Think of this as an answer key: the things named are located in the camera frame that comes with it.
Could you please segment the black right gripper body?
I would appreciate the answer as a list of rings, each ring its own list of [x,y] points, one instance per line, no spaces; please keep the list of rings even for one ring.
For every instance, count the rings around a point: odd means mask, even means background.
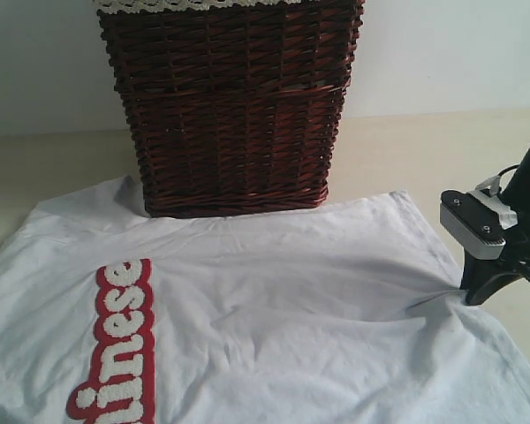
[[[524,278],[530,283],[530,214],[518,212],[518,224],[504,232],[506,246],[502,253],[507,284]]]

